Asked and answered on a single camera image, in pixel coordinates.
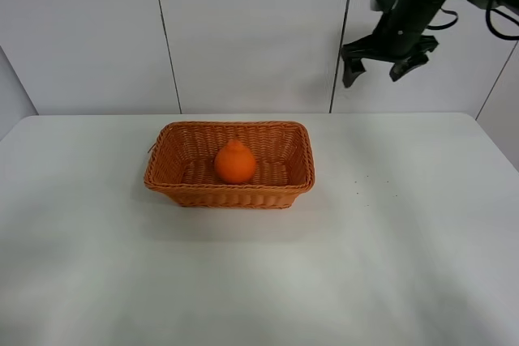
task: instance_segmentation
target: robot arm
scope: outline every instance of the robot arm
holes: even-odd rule
[[[413,69],[425,65],[428,61],[427,52],[432,52],[438,42],[433,36],[423,36],[425,29],[438,30],[430,27],[429,23],[442,7],[445,0],[375,0],[382,10],[382,17],[370,36],[344,45],[341,57],[345,62],[343,83],[351,87],[357,77],[366,70],[362,64],[363,58],[392,62],[390,71],[393,81],[399,80]],[[519,36],[505,36],[497,32],[491,25],[490,14],[495,11],[505,18],[516,22],[509,15],[504,15],[496,6],[505,6],[519,15],[519,0],[468,0],[475,6],[486,10],[487,25],[492,33],[499,38],[517,40]]]

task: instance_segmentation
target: white table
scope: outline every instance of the white table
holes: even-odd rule
[[[147,190],[180,120],[295,120],[288,210]],[[30,117],[0,142],[0,344],[519,344],[519,174],[462,114]]]

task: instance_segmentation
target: white wall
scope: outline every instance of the white wall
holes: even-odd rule
[[[483,107],[478,123],[519,170],[519,49],[517,47]]]
[[[346,0],[161,0],[185,113],[328,112]],[[344,41],[380,13],[351,0]],[[365,61],[333,112],[480,110],[513,43],[448,0],[457,26],[426,66],[392,83]],[[437,23],[444,21],[438,17]],[[177,113],[158,0],[0,0],[0,45],[40,113]]]
[[[161,0],[184,113],[329,110],[346,0]]]
[[[0,45],[42,113],[178,113],[157,0],[0,0]]]
[[[0,48],[0,139],[23,117],[35,115],[24,88]]]
[[[346,90],[341,82],[341,62],[333,112],[454,111],[475,117],[513,43],[494,37],[487,30],[484,11],[467,1],[448,0],[444,7],[457,11],[460,21],[449,30],[429,32],[440,43],[429,55],[429,63],[398,82],[389,78],[391,64],[366,60],[367,73]],[[380,15],[370,10],[370,0],[351,0],[345,43],[371,33]],[[433,24],[451,18],[439,13]]]

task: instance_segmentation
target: wall seam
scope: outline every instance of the wall seam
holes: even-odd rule
[[[516,47],[517,47],[517,42],[516,42],[515,45],[513,46],[512,50],[510,50],[510,54],[508,55],[506,61],[504,62],[503,67],[501,68],[500,73],[497,75],[497,79],[495,79],[494,85],[492,85],[492,88],[491,88],[490,92],[488,92],[487,98],[486,98],[485,101],[483,102],[483,105],[481,106],[481,109],[479,109],[478,115],[476,115],[476,121],[479,119],[479,115],[481,115],[481,112],[482,112],[483,109],[485,108],[485,105],[487,104],[488,99],[490,98],[490,95],[492,94],[492,92],[494,91],[495,86],[497,85],[498,81],[500,80],[501,75],[502,75],[503,72],[504,72],[504,68],[506,68],[506,66],[507,66],[507,64],[508,64],[508,61],[510,61],[510,58],[512,57],[512,54],[513,54],[514,50],[515,50]]]
[[[34,110],[36,115],[40,115],[40,113],[38,113],[38,110],[36,109],[36,106],[34,105],[34,103],[32,103],[31,97],[29,96],[29,94],[27,93],[27,90],[25,89],[24,85],[22,84],[21,80],[19,79],[18,74],[16,73],[15,68],[11,64],[11,61],[9,61],[9,58],[7,57],[7,54],[4,51],[4,49],[2,48],[2,46],[0,46],[0,50],[3,53],[3,57],[6,59],[7,65],[9,66],[9,70],[16,77],[16,80],[18,81],[19,87],[22,88],[22,91],[24,92],[25,97],[27,97],[27,100],[29,101],[29,103],[31,103],[32,109]]]
[[[342,42],[344,40],[346,22],[348,20],[348,11],[350,10],[350,1],[351,0],[346,0],[346,7],[344,10],[344,19],[342,20],[341,39],[339,40],[339,50],[337,52],[337,63],[335,64],[335,77],[333,78],[332,99],[330,100],[330,110],[328,111],[328,113],[332,113],[332,109],[333,109],[333,99],[335,98],[335,89],[337,87],[337,74],[339,73],[339,63],[341,61],[341,47],[342,47]]]
[[[177,79],[175,77],[175,71],[173,69],[173,60],[171,59],[171,50],[169,48],[168,32],[166,31],[166,28],[165,28],[164,13],[162,12],[162,3],[161,3],[161,0],[158,0],[158,2],[159,2],[159,9],[161,11],[161,22],[162,22],[162,29],[164,30],[165,44],[168,48],[169,65],[171,66],[171,74],[173,75],[173,84],[175,86],[175,92],[177,93],[178,111],[180,113],[182,113],[182,106],[180,105],[180,96],[178,94]]]

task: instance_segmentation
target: orange wicker basket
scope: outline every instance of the orange wicker basket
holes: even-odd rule
[[[214,157],[231,139],[254,154],[247,184],[226,185]],[[184,207],[288,208],[314,185],[307,129],[296,122],[176,122],[162,129],[144,184]]]

